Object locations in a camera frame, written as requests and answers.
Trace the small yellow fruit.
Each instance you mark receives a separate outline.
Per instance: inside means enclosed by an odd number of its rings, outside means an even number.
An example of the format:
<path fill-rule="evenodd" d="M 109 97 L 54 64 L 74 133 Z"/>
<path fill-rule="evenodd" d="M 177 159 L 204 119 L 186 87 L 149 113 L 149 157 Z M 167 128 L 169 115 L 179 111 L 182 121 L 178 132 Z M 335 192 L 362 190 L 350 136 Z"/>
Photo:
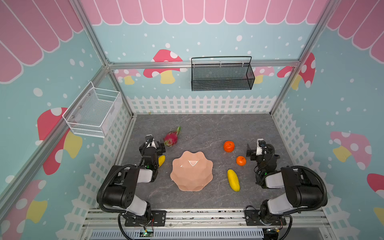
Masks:
<path fill-rule="evenodd" d="M 166 156 L 164 155 L 159 156 L 158 158 L 159 167 L 161 167 L 164 164 L 165 160 L 166 160 Z"/>

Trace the small orange with stem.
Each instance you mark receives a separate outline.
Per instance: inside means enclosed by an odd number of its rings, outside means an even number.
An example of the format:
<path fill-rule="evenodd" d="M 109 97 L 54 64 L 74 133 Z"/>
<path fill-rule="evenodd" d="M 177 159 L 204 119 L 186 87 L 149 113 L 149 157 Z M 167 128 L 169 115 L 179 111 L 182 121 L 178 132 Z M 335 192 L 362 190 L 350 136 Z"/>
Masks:
<path fill-rule="evenodd" d="M 245 166 L 246 163 L 247 163 L 247 160 L 246 160 L 246 158 L 243 157 L 243 156 L 238 156 L 238 157 L 236 158 L 236 163 L 237 163 L 237 165 L 239 165 L 239 166 Z"/>

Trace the pink dragon fruit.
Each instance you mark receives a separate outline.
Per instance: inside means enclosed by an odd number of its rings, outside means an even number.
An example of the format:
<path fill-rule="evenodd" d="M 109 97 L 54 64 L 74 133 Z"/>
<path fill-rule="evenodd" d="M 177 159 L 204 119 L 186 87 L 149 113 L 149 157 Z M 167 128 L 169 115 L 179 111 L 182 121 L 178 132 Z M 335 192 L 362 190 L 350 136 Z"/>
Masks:
<path fill-rule="evenodd" d="M 164 137 L 164 144 L 168 147 L 172 147 L 177 144 L 178 142 L 178 137 L 181 131 L 181 126 L 177 127 L 175 131 L 169 132 L 165 137 Z"/>

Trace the large orange tangerine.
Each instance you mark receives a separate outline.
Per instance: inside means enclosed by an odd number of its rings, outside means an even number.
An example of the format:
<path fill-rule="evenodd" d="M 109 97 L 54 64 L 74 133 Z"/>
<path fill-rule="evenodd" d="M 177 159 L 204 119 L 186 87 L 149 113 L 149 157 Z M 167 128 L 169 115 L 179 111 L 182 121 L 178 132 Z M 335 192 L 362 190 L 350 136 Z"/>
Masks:
<path fill-rule="evenodd" d="M 231 153 L 235 150 L 235 143 L 232 141 L 226 141 L 223 145 L 224 151 Z"/>

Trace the long yellow fruit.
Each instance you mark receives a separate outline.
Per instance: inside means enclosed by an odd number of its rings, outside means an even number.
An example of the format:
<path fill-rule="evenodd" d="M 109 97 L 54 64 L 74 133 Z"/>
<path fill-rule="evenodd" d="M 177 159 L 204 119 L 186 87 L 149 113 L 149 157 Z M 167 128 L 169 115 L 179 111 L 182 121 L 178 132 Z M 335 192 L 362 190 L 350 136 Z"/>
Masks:
<path fill-rule="evenodd" d="M 235 192 L 239 192 L 241 187 L 240 187 L 240 182 L 239 182 L 238 176 L 235 173 L 235 171 L 232 169 L 229 169 L 227 171 L 227 177 L 228 177 L 228 181 L 229 181 L 229 185 L 230 185 L 231 189 Z"/>

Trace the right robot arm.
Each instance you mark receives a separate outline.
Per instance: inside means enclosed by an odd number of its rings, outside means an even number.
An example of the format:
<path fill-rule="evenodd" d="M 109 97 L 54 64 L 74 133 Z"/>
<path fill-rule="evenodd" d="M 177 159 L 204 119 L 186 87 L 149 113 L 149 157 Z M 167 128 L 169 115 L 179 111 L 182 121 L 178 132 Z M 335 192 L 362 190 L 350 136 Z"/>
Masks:
<path fill-rule="evenodd" d="M 258 186 L 285 191 L 274 199 L 264 200 L 258 209 L 247 206 L 247 226 L 285 226 L 288 216 L 314 211 L 328 203 L 326 184 L 312 169 L 288 166 L 277 170 L 280 156 L 271 144 L 259 140 L 255 150 L 247 148 L 246 156 L 257 163 L 254 172 Z"/>

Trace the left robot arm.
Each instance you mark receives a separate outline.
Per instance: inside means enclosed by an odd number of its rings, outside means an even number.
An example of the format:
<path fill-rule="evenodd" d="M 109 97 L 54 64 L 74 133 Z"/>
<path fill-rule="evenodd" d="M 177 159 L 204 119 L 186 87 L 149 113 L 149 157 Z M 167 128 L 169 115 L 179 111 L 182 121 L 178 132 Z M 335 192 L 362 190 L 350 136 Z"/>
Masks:
<path fill-rule="evenodd" d="M 147 135 L 139 147 L 141 161 L 138 165 L 114 165 L 97 193 L 97 203 L 102 211 L 131 217 L 136 223 L 146 225 L 154 220 L 151 204 L 136 196 L 138 183 L 152 183 L 159 172 L 159 157 L 166 152 L 165 145 Z"/>

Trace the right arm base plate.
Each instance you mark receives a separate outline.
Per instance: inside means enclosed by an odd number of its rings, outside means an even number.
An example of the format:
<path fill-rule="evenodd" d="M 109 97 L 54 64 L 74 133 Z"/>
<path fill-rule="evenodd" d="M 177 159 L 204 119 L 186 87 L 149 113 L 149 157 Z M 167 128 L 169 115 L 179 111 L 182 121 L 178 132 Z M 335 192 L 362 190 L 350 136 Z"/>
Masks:
<path fill-rule="evenodd" d="M 247 226 L 286 226 L 285 217 L 280 215 L 272 215 L 269 212 L 262 214 L 260 210 L 246 209 L 244 210 Z"/>

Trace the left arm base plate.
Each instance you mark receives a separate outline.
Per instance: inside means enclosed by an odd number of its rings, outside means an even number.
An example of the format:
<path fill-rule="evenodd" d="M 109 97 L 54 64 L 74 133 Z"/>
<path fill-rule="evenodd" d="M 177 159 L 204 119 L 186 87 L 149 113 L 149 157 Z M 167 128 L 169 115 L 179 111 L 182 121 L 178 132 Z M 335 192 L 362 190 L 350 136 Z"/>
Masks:
<path fill-rule="evenodd" d="M 125 220 L 125 227 L 164 227 L 166 224 L 167 211 L 155 210 L 147 219 L 145 216 L 136 218 L 129 217 Z"/>

